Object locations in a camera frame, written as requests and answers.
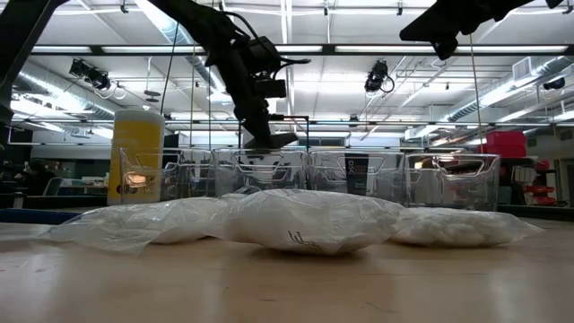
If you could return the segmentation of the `black tubular stand frame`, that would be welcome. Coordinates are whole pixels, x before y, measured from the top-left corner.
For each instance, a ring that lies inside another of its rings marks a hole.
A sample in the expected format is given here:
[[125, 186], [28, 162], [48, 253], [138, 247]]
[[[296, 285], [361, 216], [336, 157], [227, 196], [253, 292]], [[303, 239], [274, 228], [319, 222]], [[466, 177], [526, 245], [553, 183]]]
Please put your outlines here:
[[[268, 119], [269, 123], [275, 122], [291, 122], [295, 127], [299, 127], [303, 133], [306, 140], [309, 140], [309, 126], [310, 120], [309, 116], [299, 116], [299, 115], [284, 115], [284, 114], [270, 114]], [[239, 122], [239, 129], [243, 132], [247, 132], [242, 125], [242, 121]], [[255, 149], [255, 150], [277, 150], [277, 149]]]

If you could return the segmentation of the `red parts rack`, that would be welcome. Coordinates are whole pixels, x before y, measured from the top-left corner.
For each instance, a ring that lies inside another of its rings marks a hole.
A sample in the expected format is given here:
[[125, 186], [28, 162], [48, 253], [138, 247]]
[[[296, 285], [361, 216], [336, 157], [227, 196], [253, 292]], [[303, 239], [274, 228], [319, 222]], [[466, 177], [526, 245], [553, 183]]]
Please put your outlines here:
[[549, 160], [534, 160], [532, 166], [517, 171], [516, 180], [524, 192], [525, 205], [558, 205], [557, 170]]

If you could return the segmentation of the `black overhead beam with lights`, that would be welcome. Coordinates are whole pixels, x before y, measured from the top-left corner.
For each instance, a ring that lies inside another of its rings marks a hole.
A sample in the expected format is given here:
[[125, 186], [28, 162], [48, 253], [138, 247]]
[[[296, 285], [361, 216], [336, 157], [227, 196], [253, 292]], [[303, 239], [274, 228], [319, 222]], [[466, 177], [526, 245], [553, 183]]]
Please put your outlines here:
[[[278, 45], [282, 56], [423, 56], [434, 54], [431, 46], [426, 45], [333, 45], [310, 44]], [[199, 46], [170, 45], [37, 45], [31, 51], [33, 56], [204, 56], [206, 52]], [[475, 54], [481, 57], [517, 57], [517, 56], [574, 56], [574, 45], [479, 45], [460, 46], [453, 55], [466, 57]]]

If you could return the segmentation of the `clear plastic bin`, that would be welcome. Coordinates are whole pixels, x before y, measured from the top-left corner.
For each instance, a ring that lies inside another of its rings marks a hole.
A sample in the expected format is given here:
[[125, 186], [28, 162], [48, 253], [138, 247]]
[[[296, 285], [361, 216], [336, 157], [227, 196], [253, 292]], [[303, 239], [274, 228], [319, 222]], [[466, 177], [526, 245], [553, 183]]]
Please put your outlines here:
[[122, 205], [208, 196], [212, 154], [201, 149], [120, 148], [115, 192]]
[[358, 149], [323, 150], [309, 153], [308, 189], [347, 193], [344, 155], [369, 156], [367, 195], [401, 204], [404, 200], [404, 154]]
[[496, 154], [412, 153], [404, 163], [404, 204], [494, 211], [501, 158]]
[[216, 196], [243, 188], [305, 188], [308, 155], [299, 150], [215, 149]]

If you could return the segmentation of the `red plastic storage bin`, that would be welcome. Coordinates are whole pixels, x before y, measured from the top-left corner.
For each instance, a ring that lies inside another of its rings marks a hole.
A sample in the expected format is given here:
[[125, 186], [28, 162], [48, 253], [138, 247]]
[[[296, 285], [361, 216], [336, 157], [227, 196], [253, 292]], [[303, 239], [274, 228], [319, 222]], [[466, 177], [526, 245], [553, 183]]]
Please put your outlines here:
[[522, 131], [492, 131], [480, 144], [479, 153], [497, 154], [502, 158], [525, 158], [526, 137]]

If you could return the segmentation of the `person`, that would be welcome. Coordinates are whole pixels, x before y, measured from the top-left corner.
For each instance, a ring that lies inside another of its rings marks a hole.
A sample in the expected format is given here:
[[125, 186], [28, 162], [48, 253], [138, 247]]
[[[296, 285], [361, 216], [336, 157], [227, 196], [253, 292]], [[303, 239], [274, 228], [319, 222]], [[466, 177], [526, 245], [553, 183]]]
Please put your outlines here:
[[40, 161], [31, 161], [26, 170], [17, 173], [14, 178], [19, 180], [26, 188], [25, 193], [29, 196], [42, 196], [49, 181], [56, 175], [47, 170]]

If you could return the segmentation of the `yellow wipes canister white lid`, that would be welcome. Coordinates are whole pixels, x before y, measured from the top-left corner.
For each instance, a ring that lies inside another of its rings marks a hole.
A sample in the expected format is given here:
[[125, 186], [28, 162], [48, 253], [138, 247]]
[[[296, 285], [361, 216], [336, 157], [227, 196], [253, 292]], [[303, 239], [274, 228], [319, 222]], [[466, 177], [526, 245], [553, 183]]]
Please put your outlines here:
[[154, 112], [124, 109], [114, 116], [108, 205], [161, 200], [164, 118]]

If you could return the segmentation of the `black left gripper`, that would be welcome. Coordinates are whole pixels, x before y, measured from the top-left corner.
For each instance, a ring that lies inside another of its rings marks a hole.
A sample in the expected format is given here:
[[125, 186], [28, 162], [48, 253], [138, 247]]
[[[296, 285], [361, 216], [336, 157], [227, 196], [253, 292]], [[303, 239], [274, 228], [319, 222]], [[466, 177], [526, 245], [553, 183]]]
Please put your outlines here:
[[214, 65], [235, 105], [234, 114], [252, 135], [245, 149], [281, 149], [296, 142], [295, 133], [271, 134], [268, 100], [284, 98], [286, 85], [278, 73], [292, 65], [306, 65], [308, 58], [283, 57], [274, 43], [260, 36], [240, 14], [213, 14], [213, 36], [204, 46], [205, 64]]

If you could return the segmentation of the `silver air duct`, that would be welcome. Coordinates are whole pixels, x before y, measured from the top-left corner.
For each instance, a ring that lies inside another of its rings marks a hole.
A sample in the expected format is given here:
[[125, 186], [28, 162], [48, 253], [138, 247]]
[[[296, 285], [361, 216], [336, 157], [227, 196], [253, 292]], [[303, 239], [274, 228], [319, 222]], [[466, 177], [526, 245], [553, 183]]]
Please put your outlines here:
[[224, 93], [225, 87], [222, 80], [205, 66], [204, 61], [198, 56], [199, 45], [187, 30], [148, 0], [135, 0], [135, 3], [169, 43], [191, 47], [190, 55], [184, 56], [184, 59], [192, 66], [194, 76], [204, 82], [209, 93], [214, 95], [221, 104], [231, 104], [230, 96]]
[[525, 88], [550, 81], [574, 65], [574, 56], [525, 57], [512, 66], [512, 72], [474, 91], [473, 94], [451, 107], [441, 122], [457, 122], [480, 109], [523, 91]]

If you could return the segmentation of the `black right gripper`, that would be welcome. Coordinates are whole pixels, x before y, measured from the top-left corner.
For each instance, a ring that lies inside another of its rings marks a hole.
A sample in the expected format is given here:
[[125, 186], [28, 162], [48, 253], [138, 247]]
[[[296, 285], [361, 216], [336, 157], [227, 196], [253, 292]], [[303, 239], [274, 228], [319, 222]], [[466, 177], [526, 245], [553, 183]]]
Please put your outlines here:
[[496, 22], [511, 11], [534, 0], [438, 0], [423, 14], [404, 27], [403, 41], [430, 42], [442, 61], [456, 52], [459, 32], [473, 33], [483, 22]]

